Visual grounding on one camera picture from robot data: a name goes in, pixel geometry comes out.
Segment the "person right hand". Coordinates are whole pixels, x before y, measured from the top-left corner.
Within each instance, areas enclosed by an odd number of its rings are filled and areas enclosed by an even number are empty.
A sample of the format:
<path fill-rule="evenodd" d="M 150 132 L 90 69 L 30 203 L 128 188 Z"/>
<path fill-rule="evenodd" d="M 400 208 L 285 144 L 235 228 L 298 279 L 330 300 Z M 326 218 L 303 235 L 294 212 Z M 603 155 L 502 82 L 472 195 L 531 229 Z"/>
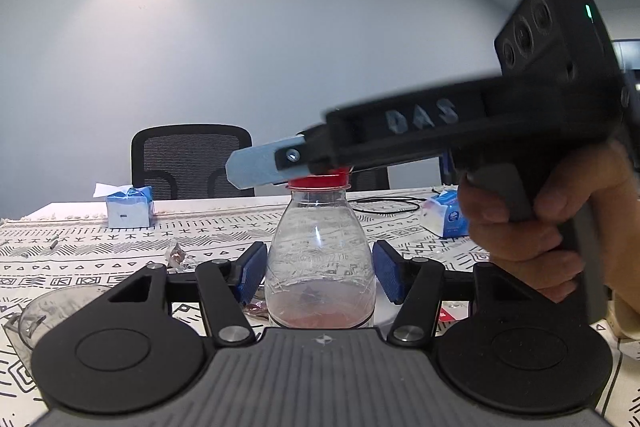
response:
<path fill-rule="evenodd" d="M 538 194 L 532 221 L 510 222 L 506 203 L 468 180 L 459 185 L 458 196 L 469 236 L 490 260 L 556 303 L 574 291 L 575 277 L 584 269 L 578 254 L 559 251 L 558 225 L 589 202 L 601 242 L 604 283 L 639 309 L 638 188 L 620 144 L 590 148 L 561 165 Z"/>

